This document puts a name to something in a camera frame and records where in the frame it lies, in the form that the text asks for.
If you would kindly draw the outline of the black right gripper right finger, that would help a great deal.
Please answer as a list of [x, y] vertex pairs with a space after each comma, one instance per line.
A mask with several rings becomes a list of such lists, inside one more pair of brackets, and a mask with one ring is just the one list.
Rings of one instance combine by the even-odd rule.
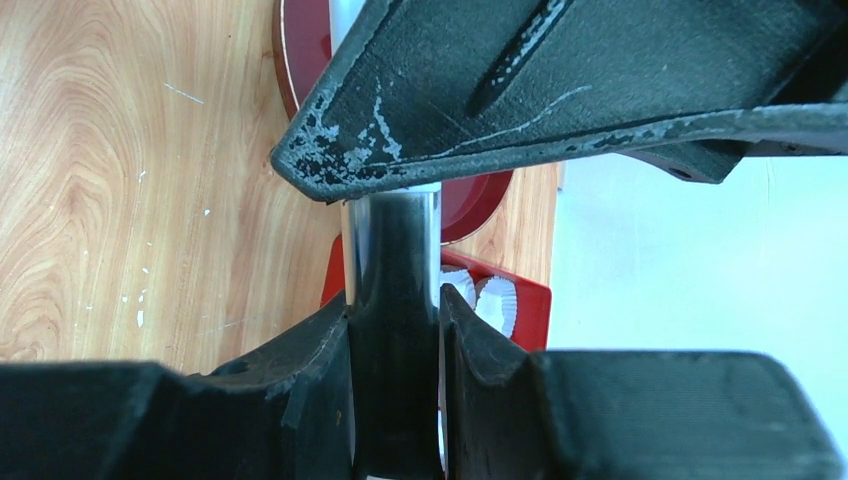
[[844, 461], [774, 358], [528, 352], [441, 291], [451, 479], [839, 479]]

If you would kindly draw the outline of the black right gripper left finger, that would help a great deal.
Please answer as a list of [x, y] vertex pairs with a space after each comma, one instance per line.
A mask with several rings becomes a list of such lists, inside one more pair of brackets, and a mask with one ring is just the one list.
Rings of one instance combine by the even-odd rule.
[[5, 479], [348, 479], [345, 302], [206, 374], [5, 364]]

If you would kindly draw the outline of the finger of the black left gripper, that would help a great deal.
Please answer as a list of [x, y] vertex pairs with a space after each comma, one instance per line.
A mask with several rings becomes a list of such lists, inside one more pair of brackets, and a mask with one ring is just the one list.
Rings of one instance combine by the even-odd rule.
[[625, 154], [847, 150], [843, 1], [368, 1], [273, 148], [324, 202]]

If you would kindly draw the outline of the wooden metal food tongs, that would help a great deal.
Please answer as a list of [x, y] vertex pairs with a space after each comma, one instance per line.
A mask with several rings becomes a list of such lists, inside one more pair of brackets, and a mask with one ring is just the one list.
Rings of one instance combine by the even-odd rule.
[[342, 207], [357, 479], [440, 479], [437, 438], [441, 187]]

